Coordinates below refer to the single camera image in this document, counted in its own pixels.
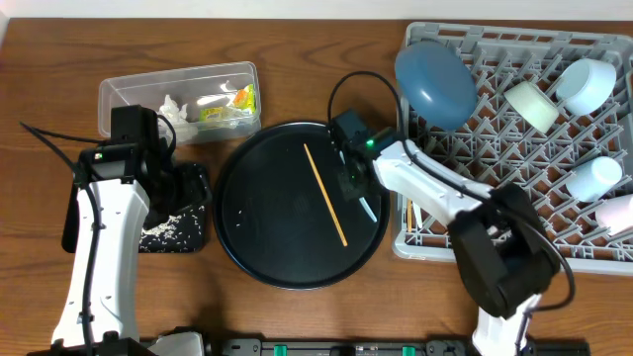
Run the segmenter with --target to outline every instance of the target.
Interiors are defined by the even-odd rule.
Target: wooden stick
[[[327,204],[327,208],[329,209],[329,214],[332,215],[332,219],[334,220],[334,224],[336,225],[338,236],[340,236],[340,240],[341,242],[343,242],[343,246],[347,247],[347,239],[345,239],[345,234],[343,233],[343,229],[340,228],[340,223],[338,223],[338,218],[336,217],[336,213],[334,212],[332,203],[329,201],[329,196],[327,195],[327,192],[325,192],[325,187],[323,186],[323,182],[320,180],[320,175],[318,174],[317,167],[315,166],[315,162],[313,161],[313,156],[310,154],[308,145],[305,143],[304,143],[304,148],[306,149],[306,154],[308,155],[308,159],[310,160],[310,166],[313,167],[313,172],[315,173],[316,181],[318,182],[318,185],[320,186],[320,191],[323,193],[323,197],[325,198],[325,203]]]
[[[411,213],[412,213],[411,200],[407,199],[407,232],[411,232],[411,227],[413,225]]]

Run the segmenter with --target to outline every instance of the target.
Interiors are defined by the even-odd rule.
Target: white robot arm
[[[391,129],[373,133],[353,111],[334,118],[330,134],[344,156],[345,175],[354,178],[343,186],[348,198],[386,188],[448,227],[462,281],[480,306],[473,334],[480,353],[511,356],[517,344],[524,347],[525,314],[537,306],[560,267],[535,237],[536,228],[525,228],[497,211],[512,206],[537,225],[522,189],[493,189],[462,177]],[[494,246],[492,235],[500,232],[511,232],[511,237]]]
[[[442,164],[424,154],[413,141],[406,141],[408,150],[418,161],[440,174],[444,179],[489,198],[493,187],[472,181],[451,171]],[[413,203],[429,213],[438,222],[447,226],[454,222],[458,213],[470,212],[479,207],[482,202],[464,196],[445,183],[429,176],[417,165],[412,164],[403,148],[401,141],[396,141],[380,152],[380,156],[373,161],[376,176],[380,184],[390,191],[399,193],[413,201]],[[535,308],[541,295],[529,297],[516,308],[516,313],[509,317],[492,316],[479,308],[477,329],[473,334],[473,345],[484,356],[512,356],[516,353],[516,339],[521,332],[523,314]],[[523,327],[520,348],[527,344],[525,339],[526,326]]]

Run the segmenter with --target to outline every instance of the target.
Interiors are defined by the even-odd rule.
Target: white plastic cup
[[[531,82],[521,82],[503,93],[507,102],[534,129],[546,134],[558,118],[554,102]]]
[[[567,182],[567,190],[581,202],[600,199],[622,178],[622,167],[611,157],[598,157],[573,170],[576,175]]]
[[[572,114],[582,116],[598,109],[615,86],[615,68],[611,63],[583,58],[575,61],[561,75],[556,98]]]
[[[595,211],[598,226],[608,227],[609,235],[633,227],[633,194],[609,199]]]

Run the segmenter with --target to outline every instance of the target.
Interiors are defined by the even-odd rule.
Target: black cable
[[[408,159],[411,160],[411,162],[415,163],[415,165],[417,167],[419,167],[422,171],[424,171],[424,173],[426,173],[429,176],[437,179],[438,181],[442,182],[443,184],[446,184],[447,186],[453,188],[457,192],[459,192],[459,193],[461,193],[461,194],[463,194],[465,196],[471,197],[471,198],[473,198],[473,199],[475,199],[477,201],[480,201],[483,204],[492,205],[491,202],[486,197],[480,196],[479,194],[469,190],[468,188],[466,188],[464,186],[461,186],[459,184],[455,184],[455,183],[445,179],[441,175],[437,174],[431,168],[427,167],[422,162],[420,162],[417,159],[417,157],[410,152],[410,150],[407,147],[407,140],[406,140],[407,135],[405,133],[404,112],[403,112],[403,107],[402,107],[401,102],[400,102],[400,97],[398,96],[398,92],[396,91],[396,88],[394,88],[394,86],[385,77],[383,77],[382,75],[380,75],[380,74],[378,74],[376,72],[366,71],[366,70],[360,70],[360,71],[351,72],[351,73],[343,76],[336,83],[336,85],[334,85],[334,88],[332,89],[332,92],[329,95],[329,100],[327,102],[327,125],[330,127],[330,129],[331,129],[331,121],[332,121],[332,113],[331,113],[332,112],[332,103],[334,101],[334,96],[336,94],[336,91],[343,84],[343,82],[345,82],[345,80],[347,80],[348,78],[350,78],[352,76],[356,76],[356,75],[368,75],[368,76],[372,76],[372,77],[378,78],[391,91],[392,95],[394,96],[394,99],[396,100],[396,105],[398,106],[398,130],[399,130],[399,134],[400,134],[400,141],[403,144],[403,149],[405,150],[405,153],[407,154],[407,157],[408,157]],[[545,307],[536,307],[536,308],[529,309],[529,310],[525,311],[525,313],[523,314],[523,319],[521,321],[521,326],[520,326],[519,333],[517,335],[517,341],[516,341],[516,354],[520,355],[520,341],[521,341],[521,339],[523,337],[523,334],[525,333],[525,328],[527,327],[527,321],[532,317],[532,314],[534,312],[554,311],[554,310],[558,310],[558,309],[561,309],[561,308],[566,307],[567,305],[569,305],[572,302],[572,300],[574,299],[574,296],[576,295],[576,282],[574,280],[574,273],[572,272],[572,268],[570,267],[570,265],[567,262],[567,260],[565,259],[565,257],[561,254],[561,252],[554,245],[554,243],[549,238],[547,238],[547,236],[543,235],[539,231],[539,229],[537,227],[533,226],[532,223],[530,223],[528,220],[526,220],[520,214],[518,214],[515,211],[509,209],[508,207],[504,207],[504,206],[501,206],[501,205],[494,205],[492,208],[496,209],[501,215],[505,215],[505,216],[507,216],[507,217],[509,217],[511,219],[514,219],[515,221],[517,221],[519,223],[522,223],[527,228],[531,229],[532,232],[536,233],[536,235],[541,239],[542,245],[544,245],[545,247],[547,247],[548,249],[553,251],[554,254],[556,255],[557,259],[559,260],[559,262],[563,266],[563,269],[565,271],[565,274],[567,276],[567,280],[568,280],[568,283],[569,283],[569,292],[567,294],[567,297],[562,302],[559,302],[559,303],[556,303],[556,304],[550,305],[550,306],[545,306]]]
[[[171,139],[171,142],[169,142],[169,147],[167,147],[167,151],[165,152],[165,155],[163,156],[163,160],[165,160],[165,159],[171,158],[171,155],[176,150],[176,130],[174,130],[174,127],[171,125],[169,120],[167,120],[164,116],[160,114],[158,114],[157,116],[158,116],[158,119],[162,120],[167,125],[167,127],[171,130],[171,134],[172,134],[172,139]]]
[[[88,178],[85,177],[79,168],[68,159],[68,157],[59,149],[57,146],[52,144],[46,137],[44,137],[41,131],[36,130],[24,123],[20,123],[23,128],[25,128],[29,133],[34,135],[37,139],[39,139],[43,144],[48,146],[61,160],[66,163],[66,165],[73,172],[75,177],[82,181],[81,188],[86,191],[88,195],[88,200],[90,200],[90,206],[92,208],[93,214],[93,225],[92,225],[92,241],[90,243],[90,252],[88,254],[88,263],[86,265],[86,276],[84,279],[83,285],[83,294],[81,299],[81,327],[83,331],[83,340],[86,344],[86,355],[93,356],[92,349],[92,335],[90,333],[90,292],[92,287],[92,277],[94,275],[94,265],[95,265],[95,257],[97,252],[97,245],[99,241],[99,231],[101,230],[101,221],[99,219],[99,210],[97,208],[97,200],[95,199],[95,195],[90,189]]]
[[[38,129],[38,128],[33,128],[33,127],[31,127],[31,129],[37,131],[40,134],[46,134],[46,135],[49,135],[49,136],[52,136],[52,137],[63,138],[63,139],[68,139],[68,140],[74,140],[74,141],[78,141],[78,142],[97,143],[97,144],[101,144],[101,143],[105,142],[102,139],[77,137],[77,136],[71,136],[71,135],[62,134],[62,133],[53,133],[53,132],[50,132],[50,131],[46,131],[46,130],[42,130],[42,129]]]

